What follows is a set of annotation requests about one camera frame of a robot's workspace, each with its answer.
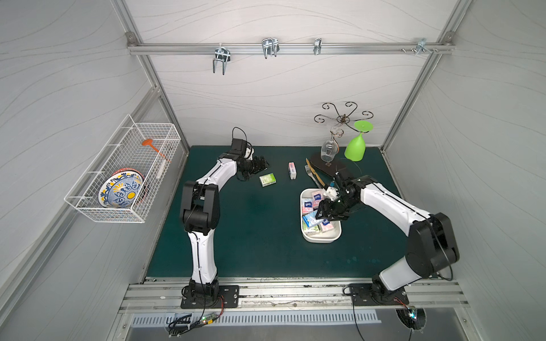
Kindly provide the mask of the pink white tissue pack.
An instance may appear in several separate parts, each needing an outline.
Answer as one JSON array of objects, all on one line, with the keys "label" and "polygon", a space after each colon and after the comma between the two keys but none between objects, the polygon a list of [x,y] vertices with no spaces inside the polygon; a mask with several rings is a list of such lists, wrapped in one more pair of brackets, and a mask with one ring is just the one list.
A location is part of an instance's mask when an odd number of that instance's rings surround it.
[{"label": "pink white tissue pack", "polygon": [[334,225],[328,220],[322,220],[319,227],[322,233],[330,232],[335,229]]}]

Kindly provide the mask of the light blue tissue pack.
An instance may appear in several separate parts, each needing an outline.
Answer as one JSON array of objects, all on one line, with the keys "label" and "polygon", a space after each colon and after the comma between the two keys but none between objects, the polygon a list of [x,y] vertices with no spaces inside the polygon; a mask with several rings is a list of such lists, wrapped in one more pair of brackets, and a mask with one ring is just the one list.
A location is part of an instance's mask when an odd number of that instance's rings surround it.
[{"label": "light blue tissue pack", "polygon": [[323,218],[317,217],[317,210],[307,213],[302,217],[302,221],[308,228],[316,227],[323,222]]}]

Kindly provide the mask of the green white tissue pack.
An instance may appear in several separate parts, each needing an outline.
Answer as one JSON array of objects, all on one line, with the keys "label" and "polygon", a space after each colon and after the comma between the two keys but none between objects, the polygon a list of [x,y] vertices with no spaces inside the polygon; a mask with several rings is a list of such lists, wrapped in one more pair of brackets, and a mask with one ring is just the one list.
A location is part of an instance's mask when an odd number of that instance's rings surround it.
[{"label": "green white tissue pack", "polygon": [[313,227],[309,227],[307,225],[304,225],[302,227],[302,231],[304,235],[306,236],[313,236],[315,234],[321,233],[321,228],[318,225],[315,225]]}]

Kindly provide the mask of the white oval storage box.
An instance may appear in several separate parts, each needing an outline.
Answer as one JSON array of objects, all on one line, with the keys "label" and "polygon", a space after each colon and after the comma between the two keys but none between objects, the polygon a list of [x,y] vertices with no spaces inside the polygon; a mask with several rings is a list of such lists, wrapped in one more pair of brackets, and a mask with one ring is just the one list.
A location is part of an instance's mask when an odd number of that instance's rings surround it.
[{"label": "white oval storage box", "polygon": [[318,188],[308,188],[300,193],[300,230],[304,239],[310,243],[330,244],[341,237],[341,222],[317,213],[319,203],[325,198],[325,190]]}]

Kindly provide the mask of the pink Tempo tissue pack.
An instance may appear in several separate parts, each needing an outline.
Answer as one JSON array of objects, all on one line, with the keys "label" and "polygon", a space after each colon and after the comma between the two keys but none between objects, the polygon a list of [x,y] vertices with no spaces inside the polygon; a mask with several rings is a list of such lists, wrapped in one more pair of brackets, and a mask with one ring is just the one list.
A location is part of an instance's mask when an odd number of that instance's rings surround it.
[{"label": "pink Tempo tissue pack", "polygon": [[320,202],[324,199],[325,190],[316,190],[311,193],[311,199],[312,199],[312,207],[314,209],[317,209],[319,207]]}]

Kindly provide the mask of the pink floral Tempo pack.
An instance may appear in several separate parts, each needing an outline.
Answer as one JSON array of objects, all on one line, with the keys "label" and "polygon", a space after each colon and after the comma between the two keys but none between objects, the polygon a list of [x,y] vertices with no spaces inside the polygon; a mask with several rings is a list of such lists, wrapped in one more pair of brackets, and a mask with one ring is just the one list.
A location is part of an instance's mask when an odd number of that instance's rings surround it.
[{"label": "pink floral Tempo pack", "polygon": [[303,197],[301,199],[301,214],[307,215],[312,213],[314,211],[313,202],[312,198]]}]

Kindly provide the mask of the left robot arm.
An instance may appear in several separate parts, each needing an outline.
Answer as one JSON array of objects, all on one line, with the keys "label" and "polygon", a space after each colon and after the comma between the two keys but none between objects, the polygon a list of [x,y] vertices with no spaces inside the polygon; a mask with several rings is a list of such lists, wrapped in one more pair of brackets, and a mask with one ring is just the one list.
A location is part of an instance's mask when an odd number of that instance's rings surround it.
[{"label": "left robot arm", "polygon": [[180,220],[190,243],[193,271],[189,295],[203,301],[220,297],[218,269],[214,258],[214,234],[220,221],[220,191],[234,176],[248,180],[266,170],[265,158],[224,153],[204,176],[183,186]]}]

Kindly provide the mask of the metal fork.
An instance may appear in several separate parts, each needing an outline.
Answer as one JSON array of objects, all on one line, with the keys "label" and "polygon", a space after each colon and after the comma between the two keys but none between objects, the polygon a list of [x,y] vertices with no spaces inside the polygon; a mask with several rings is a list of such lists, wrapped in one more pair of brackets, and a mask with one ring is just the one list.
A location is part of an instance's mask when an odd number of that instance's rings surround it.
[{"label": "metal fork", "polygon": [[304,166],[305,167],[305,171],[307,173],[307,175],[310,177],[311,180],[313,180],[313,182],[315,183],[315,185],[317,186],[317,188],[319,189],[322,189],[322,185],[320,184],[320,182],[318,182],[318,180],[315,178],[314,174],[312,173],[310,167],[308,165]]}]

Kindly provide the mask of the wooden knife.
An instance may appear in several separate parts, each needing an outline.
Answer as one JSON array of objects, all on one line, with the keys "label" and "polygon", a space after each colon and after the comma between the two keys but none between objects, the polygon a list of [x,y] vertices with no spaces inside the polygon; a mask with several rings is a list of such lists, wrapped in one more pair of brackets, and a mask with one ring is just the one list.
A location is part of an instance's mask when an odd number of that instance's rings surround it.
[{"label": "wooden knife", "polygon": [[320,184],[322,185],[322,188],[323,189],[327,189],[327,185],[326,183],[321,179],[321,177],[319,176],[319,174],[317,173],[317,171],[313,168],[313,166],[311,165],[311,162],[306,159],[306,165],[308,165],[312,171],[312,173],[314,174],[315,178],[318,180],[318,182],[320,182]]}]

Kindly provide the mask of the green plastic wine glass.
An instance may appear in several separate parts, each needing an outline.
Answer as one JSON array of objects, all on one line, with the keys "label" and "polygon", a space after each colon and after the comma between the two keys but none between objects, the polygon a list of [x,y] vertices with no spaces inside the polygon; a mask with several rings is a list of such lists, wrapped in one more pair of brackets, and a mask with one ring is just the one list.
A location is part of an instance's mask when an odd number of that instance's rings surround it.
[{"label": "green plastic wine glass", "polygon": [[371,132],[374,126],[369,121],[359,120],[354,123],[354,128],[358,132],[358,135],[349,142],[344,152],[344,156],[348,160],[359,162],[363,159],[366,149],[366,143],[363,135]]}]

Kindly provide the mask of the double metal hook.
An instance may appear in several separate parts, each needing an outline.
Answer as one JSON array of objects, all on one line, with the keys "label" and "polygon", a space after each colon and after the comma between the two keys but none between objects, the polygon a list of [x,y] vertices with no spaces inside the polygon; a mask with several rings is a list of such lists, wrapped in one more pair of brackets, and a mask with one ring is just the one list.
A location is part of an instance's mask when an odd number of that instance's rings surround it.
[{"label": "double metal hook", "polygon": [[222,46],[215,49],[213,58],[213,73],[217,72],[218,66],[221,65],[222,75],[226,74],[227,64],[231,60],[231,52]]},{"label": "double metal hook", "polygon": [[280,44],[277,38],[266,38],[262,40],[262,51],[264,58],[267,59],[270,56],[277,57],[280,51]]}]

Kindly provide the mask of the blue yellow patterned plate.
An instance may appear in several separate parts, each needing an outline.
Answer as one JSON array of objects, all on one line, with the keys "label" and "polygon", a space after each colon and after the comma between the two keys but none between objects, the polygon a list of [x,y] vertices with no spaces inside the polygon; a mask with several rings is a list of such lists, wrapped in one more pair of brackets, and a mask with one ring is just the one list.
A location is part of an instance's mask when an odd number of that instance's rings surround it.
[{"label": "blue yellow patterned plate", "polygon": [[122,170],[109,177],[101,186],[98,201],[105,208],[127,208],[136,200],[144,177],[134,170]]}]

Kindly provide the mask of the single metal hook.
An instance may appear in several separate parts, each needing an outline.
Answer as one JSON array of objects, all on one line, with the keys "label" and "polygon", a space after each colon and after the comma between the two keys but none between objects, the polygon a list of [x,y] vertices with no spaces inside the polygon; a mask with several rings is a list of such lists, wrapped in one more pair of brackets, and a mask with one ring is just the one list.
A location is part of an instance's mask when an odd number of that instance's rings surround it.
[{"label": "single metal hook", "polygon": [[322,44],[322,39],[321,38],[316,38],[315,41],[314,41],[314,55],[320,55],[321,54],[321,44]]}]

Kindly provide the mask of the aluminium top rail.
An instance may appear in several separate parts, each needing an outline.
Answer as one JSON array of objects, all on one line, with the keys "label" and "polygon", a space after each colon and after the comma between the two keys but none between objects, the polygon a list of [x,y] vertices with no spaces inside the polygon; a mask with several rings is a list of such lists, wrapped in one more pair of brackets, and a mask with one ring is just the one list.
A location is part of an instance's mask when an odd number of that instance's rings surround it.
[{"label": "aluminium top rail", "polygon": [[[327,43],[321,44],[320,55],[413,55],[403,53],[400,49],[411,49],[417,42],[410,43]],[[314,42],[279,43],[280,55],[314,55]],[[143,43],[129,46],[131,55],[206,55],[213,56],[219,46],[227,48],[232,56],[261,55],[264,57],[261,43]],[[450,54],[456,46],[453,44],[427,43],[429,48],[437,48],[437,54]]]}]

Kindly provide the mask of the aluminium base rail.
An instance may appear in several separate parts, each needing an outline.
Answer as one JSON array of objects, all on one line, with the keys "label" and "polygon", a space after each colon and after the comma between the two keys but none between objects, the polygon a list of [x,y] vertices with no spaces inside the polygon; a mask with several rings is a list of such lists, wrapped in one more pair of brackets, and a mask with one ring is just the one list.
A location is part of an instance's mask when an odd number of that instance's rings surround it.
[{"label": "aluminium base rail", "polygon": [[[357,297],[364,308],[381,309],[368,298],[369,278],[222,278],[225,286],[236,286],[232,292],[223,288],[220,298],[207,299],[228,311],[304,311],[341,310],[351,307],[350,285],[358,287]],[[164,278],[128,286],[119,307],[121,313],[169,313],[183,311],[188,299],[182,293],[187,278]],[[462,288],[456,281],[425,279],[399,290],[391,308],[413,305],[417,308],[468,308]]]}]

